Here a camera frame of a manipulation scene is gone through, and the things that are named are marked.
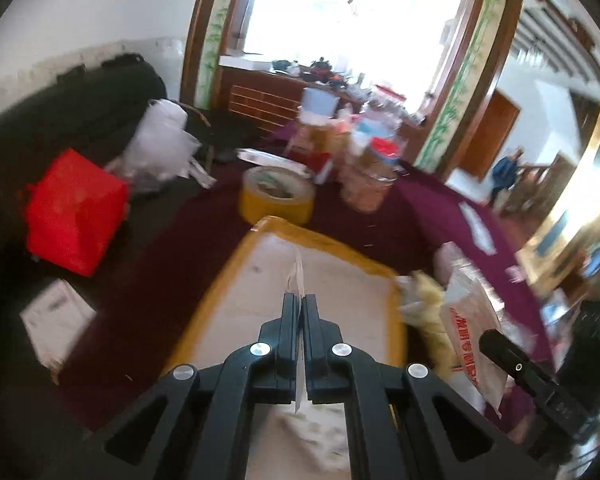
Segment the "blue jacket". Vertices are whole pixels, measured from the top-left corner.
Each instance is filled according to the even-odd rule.
[[[497,187],[511,187],[516,183],[516,174],[518,173],[518,163],[511,160],[508,156],[501,158],[491,171],[493,183]]]

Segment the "chandelier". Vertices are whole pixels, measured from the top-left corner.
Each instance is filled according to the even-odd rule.
[[[547,59],[538,48],[537,40],[534,40],[533,45],[526,52],[521,50],[518,54],[518,61],[522,64],[529,65],[533,68],[542,70],[548,65]]]

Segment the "ceiling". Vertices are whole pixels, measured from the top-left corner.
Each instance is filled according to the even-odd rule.
[[[577,78],[588,84],[600,83],[600,30],[578,0],[524,0],[518,28],[511,47],[517,56],[535,46],[548,61],[546,70]],[[560,13],[579,20],[593,39],[590,51],[578,42]]]

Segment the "red box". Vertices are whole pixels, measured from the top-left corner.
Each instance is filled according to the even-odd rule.
[[[65,269],[91,276],[125,219],[126,183],[66,150],[33,187],[25,219],[27,249]]]

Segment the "metal screw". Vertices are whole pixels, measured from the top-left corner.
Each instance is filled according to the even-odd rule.
[[[331,351],[339,357],[346,357],[351,353],[351,347],[346,343],[338,343],[333,345]]]
[[[416,379],[426,377],[429,373],[427,367],[419,363],[414,363],[413,365],[409,366],[409,368],[407,368],[407,371],[409,372],[409,375],[411,377],[415,377]]]
[[[194,370],[189,365],[180,365],[173,371],[173,376],[179,381],[186,381],[193,377]]]
[[[254,343],[250,349],[253,355],[263,356],[271,352],[271,347],[266,343]]]

